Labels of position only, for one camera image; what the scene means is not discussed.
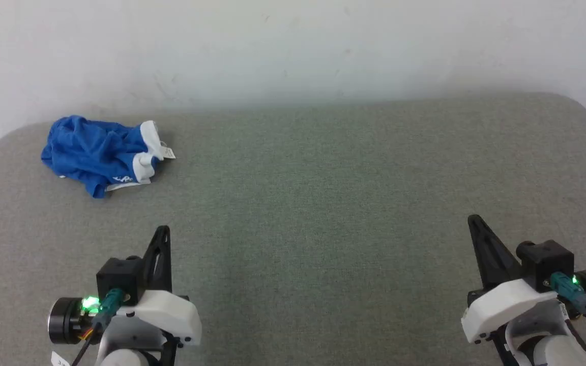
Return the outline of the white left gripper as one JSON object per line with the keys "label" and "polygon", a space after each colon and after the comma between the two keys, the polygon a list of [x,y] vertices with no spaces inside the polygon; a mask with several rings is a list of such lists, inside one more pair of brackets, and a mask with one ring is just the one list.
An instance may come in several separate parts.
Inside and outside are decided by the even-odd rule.
{"label": "white left gripper", "polygon": [[160,226],[143,256],[146,289],[137,305],[122,306],[101,338],[102,351],[158,351],[166,335],[198,346],[202,324],[196,306],[172,294],[170,228]]}

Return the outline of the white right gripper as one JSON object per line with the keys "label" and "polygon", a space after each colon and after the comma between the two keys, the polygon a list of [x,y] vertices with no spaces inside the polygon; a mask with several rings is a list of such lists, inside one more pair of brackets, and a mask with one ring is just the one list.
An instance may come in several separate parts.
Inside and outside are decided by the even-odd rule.
{"label": "white right gripper", "polygon": [[475,299],[461,318],[467,342],[474,343],[481,334],[496,331],[538,303],[555,299],[556,292],[539,293],[526,281],[519,280],[521,265],[480,215],[470,215],[467,223],[482,289],[490,290]]}

